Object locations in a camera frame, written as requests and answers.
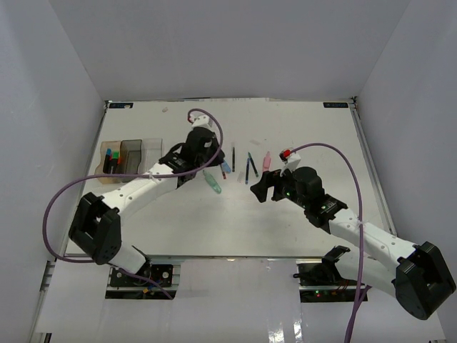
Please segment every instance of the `marker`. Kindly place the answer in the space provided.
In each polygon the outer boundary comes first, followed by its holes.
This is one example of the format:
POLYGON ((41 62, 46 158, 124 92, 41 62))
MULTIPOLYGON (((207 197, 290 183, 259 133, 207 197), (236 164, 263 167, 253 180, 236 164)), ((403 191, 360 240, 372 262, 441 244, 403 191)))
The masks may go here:
POLYGON ((103 173, 109 172, 109 160, 111 159, 111 149, 106 150, 105 161, 103 162, 103 173))
POLYGON ((254 174, 256 175, 256 177, 258 177, 257 168, 256 168, 256 165, 254 164, 254 161, 252 159, 252 156, 251 156, 250 152, 248 152, 248 156, 249 156, 249 161, 251 161, 252 169, 254 170, 254 174))
POLYGON ((118 157, 119 157, 119 152, 118 151, 113 152, 113 156, 109 161, 109 172, 108 172, 108 174, 115 174, 118 157))
POLYGON ((235 172, 235 146, 231 145, 231 170, 234 173, 235 172))
POLYGON ((249 182, 249 158, 246 160, 246 181, 245 183, 248 184, 249 182))
POLYGON ((217 193, 222 193, 222 188, 219 186, 214 177, 209 174, 209 171, 203 170, 203 175, 205 176, 206 183, 211 186, 211 188, 217 193))
POLYGON ((115 172, 116 172, 117 174, 120 174, 119 172, 121 171, 120 168, 119 168, 119 165, 120 165, 120 164, 121 164, 121 154, 119 153, 119 157, 118 157, 118 159, 117 159, 117 166, 116 166, 116 170, 115 170, 115 172))
POLYGON ((224 160, 224 162, 222 162, 221 168, 222 168, 222 170, 224 170, 227 174, 230 174, 230 173, 231 173, 230 166, 229 166, 229 164, 228 164, 225 160, 224 160))
POLYGON ((262 172, 267 172, 268 170, 270 170, 270 164, 271 164, 270 152, 267 151, 265 157, 263 158, 262 172))
POLYGON ((227 179, 227 177, 226 177, 226 173, 225 173, 225 171, 224 171, 224 168, 222 168, 222 164, 220 165, 220 167, 221 167, 222 177, 223 177, 224 180, 225 180, 225 179, 227 179))

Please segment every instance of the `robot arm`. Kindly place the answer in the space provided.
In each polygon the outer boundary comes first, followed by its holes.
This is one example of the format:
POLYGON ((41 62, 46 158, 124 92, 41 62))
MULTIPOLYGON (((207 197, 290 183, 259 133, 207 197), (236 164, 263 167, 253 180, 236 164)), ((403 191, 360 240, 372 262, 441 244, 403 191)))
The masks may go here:
MULTIPOLYGON (((195 173, 180 177, 156 177, 159 175, 183 174, 192 171, 217 152, 219 143, 210 130, 210 118, 198 116, 185 143, 172 147, 145 174, 149 178, 135 179, 118 189, 97 197, 93 193, 84 195, 78 205, 71 228, 70 239, 97 264, 111 264, 140 276, 148 276, 149 260, 136 247, 123 242, 121 223, 131 215, 195 177, 195 173)), ((220 151, 209 166, 224 161, 220 151)))
MULTIPOLYGON (((316 170, 297 168, 300 156, 283 151, 282 169, 265 171, 251 191, 265 202, 269 187, 273 201, 288 199, 304 209, 306 218, 328 234, 345 239, 358 247, 357 215, 343 202, 325 193, 316 170)), ((363 224, 363 245, 370 255, 364 259, 362 282, 394 296, 400 305, 418 319, 428 319, 456 290, 456 284, 439 249, 430 242, 421 246, 399 239, 370 223, 363 224)), ((333 248, 322 264, 308 275, 329 283, 356 279, 358 253, 347 247, 333 248)))

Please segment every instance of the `white wall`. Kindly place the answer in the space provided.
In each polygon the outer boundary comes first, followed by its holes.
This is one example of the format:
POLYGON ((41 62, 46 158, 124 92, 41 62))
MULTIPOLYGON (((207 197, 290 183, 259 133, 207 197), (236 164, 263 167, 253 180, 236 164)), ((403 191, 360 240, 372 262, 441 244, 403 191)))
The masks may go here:
MULTIPOLYGON (((457 3, 413 0, 360 95, 398 233, 438 245, 457 279, 457 3)), ((457 342, 457 296, 438 311, 457 342)))
POLYGON ((51 0, 103 99, 359 94, 409 0, 51 0))
MULTIPOLYGON (((83 175, 103 102, 47 0, 0 1, 0 341, 26 342, 49 257, 44 208, 83 175)), ((78 189, 51 213, 61 243, 78 189)))

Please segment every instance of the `pink object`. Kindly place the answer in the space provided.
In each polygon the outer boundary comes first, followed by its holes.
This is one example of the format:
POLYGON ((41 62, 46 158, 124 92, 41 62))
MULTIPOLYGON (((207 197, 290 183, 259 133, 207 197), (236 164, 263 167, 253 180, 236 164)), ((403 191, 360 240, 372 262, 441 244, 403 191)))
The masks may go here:
POLYGON ((265 157, 263 158, 263 169, 262 172, 267 172, 270 170, 270 163, 271 163, 271 157, 270 157, 270 152, 266 152, 265 157))

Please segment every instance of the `blue marker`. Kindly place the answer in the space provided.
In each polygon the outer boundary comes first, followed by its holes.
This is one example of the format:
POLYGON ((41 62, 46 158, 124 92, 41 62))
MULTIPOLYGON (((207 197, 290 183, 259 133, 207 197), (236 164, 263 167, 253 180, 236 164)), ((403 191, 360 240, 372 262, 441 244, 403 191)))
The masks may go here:
POLYGON ((231 173, 231 169, 230 169, 230 166, 229 164, 224 160, 224 162, 222 162, 222 169, 227 173, 227 174, 230 174, 231 173))
POLYGON ((249 182, 249 158, 246 160, 246 184, 249 182))

